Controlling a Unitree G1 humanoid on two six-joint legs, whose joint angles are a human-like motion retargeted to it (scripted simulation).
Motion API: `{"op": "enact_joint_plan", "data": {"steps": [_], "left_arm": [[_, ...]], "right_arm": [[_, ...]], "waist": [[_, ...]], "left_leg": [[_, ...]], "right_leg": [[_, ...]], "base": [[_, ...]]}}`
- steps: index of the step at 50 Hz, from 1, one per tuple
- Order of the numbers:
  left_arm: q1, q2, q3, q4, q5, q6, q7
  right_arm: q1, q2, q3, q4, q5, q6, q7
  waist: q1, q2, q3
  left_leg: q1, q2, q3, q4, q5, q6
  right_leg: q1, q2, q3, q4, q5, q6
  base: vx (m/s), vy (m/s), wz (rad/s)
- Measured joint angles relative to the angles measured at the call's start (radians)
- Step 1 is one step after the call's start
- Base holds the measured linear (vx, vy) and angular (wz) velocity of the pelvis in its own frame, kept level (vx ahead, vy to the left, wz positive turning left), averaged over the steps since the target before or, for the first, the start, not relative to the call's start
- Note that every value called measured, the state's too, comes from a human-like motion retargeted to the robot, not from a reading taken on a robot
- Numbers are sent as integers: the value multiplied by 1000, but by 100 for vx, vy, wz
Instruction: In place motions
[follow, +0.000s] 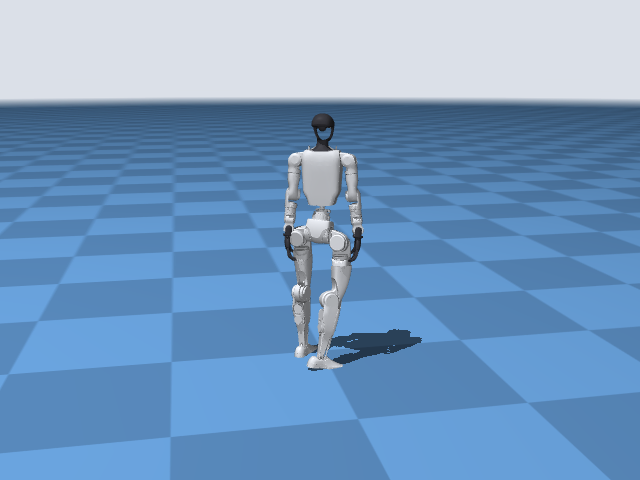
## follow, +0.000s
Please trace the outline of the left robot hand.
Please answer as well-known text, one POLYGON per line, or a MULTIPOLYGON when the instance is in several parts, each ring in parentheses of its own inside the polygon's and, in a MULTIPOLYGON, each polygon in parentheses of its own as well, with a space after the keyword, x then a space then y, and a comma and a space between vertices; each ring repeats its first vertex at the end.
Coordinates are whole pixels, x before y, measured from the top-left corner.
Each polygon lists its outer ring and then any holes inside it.
POLYGON ((292 232, 292 227, 290 225, 287 225, 285 228, 285 233, 283 234, 285 236, 285 248, 287 250, 287 256, 292 261, 297 261, 296 258, 291 255, 291 252, 293 253, 293 249, 291 248, 290 237, 289 237, 289 236, 292 236, 291 232, 292 232))

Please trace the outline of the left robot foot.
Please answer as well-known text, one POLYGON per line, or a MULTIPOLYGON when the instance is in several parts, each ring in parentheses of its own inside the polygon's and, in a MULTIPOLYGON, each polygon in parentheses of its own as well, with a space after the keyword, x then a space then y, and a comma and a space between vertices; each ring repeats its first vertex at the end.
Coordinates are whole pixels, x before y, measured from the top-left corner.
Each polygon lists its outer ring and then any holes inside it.
POLYGON ((298 347, 295 349, 295 354, 294 354, 294 356, 295 356, 295 357, 297 357, 297 358, 303 358, 303 357, 305 357, 306 355, 308 355, 309 353, 311 353, 311 352, 315 351, 317 348, 318 348, 318 346, 316 346, 316 345, 310 345, 309 343, 308 343, 308 346, 307 346, 306 348, 304 348, 304 347, 303 347, 303 344, 301 344, 301 346, 298 346, 298 347))

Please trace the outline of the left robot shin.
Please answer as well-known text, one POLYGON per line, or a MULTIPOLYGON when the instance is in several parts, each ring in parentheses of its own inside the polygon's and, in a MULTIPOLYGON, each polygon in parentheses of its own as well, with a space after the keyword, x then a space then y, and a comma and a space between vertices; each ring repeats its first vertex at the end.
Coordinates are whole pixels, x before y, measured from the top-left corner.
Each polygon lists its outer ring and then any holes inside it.
POLYGON ((294 315, 294 321, 296 323, 297 330, 298 330, 299 346, 303 344, 303 347, 306 348, 308 346, 308 324, 310 322, 311 301, 310 301, 310 298, 304 302, 296 301, 294 298, 295 286, 296 285, 294 285, 292 288, 292 297, 293 297, 292 310, 294 315))

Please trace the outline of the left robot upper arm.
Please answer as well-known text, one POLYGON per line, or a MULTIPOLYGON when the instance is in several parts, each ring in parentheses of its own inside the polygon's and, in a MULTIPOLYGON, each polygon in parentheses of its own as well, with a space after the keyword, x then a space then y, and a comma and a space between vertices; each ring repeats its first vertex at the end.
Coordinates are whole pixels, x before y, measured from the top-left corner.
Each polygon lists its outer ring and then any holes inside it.
POLYGON ((288 158, 288 200, 297 201, 300 198, 300 189, 298 189, 301 170, 301 158, 303 152, 293 153, 288 158))

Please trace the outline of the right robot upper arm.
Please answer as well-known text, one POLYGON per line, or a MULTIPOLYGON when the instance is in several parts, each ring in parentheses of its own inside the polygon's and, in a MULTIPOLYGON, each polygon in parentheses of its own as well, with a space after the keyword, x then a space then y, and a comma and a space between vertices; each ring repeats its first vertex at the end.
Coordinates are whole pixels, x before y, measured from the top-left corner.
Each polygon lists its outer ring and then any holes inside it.
POLYGON ((341 164, 346 167, 345 178, 348 190, 345 192, 345 198, 348 202, 358 202, 357 186, 358 186, 358 170, 357 159, 353 154, 340 152, 341 164))

